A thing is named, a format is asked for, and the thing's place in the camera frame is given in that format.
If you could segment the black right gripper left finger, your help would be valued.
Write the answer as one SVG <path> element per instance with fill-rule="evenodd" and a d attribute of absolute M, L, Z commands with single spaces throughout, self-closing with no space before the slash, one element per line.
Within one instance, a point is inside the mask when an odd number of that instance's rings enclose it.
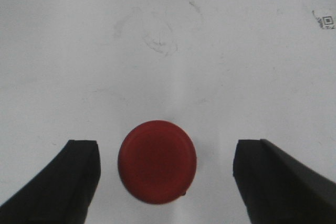
<path fill-rule="evenodd" d="M 84 223 L 100 174 L 97 142 L 69 140 L 44 169 L 1 205 L 1 223 Z"/>

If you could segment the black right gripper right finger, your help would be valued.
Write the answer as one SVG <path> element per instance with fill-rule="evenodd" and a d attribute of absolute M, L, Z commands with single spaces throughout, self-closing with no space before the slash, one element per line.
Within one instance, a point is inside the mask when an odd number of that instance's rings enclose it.
<path fill-rule="evenodd" d="M 239 140 L 233 177 L 251 223 L 335 223 L 335 183 L 268 140 Z"/>

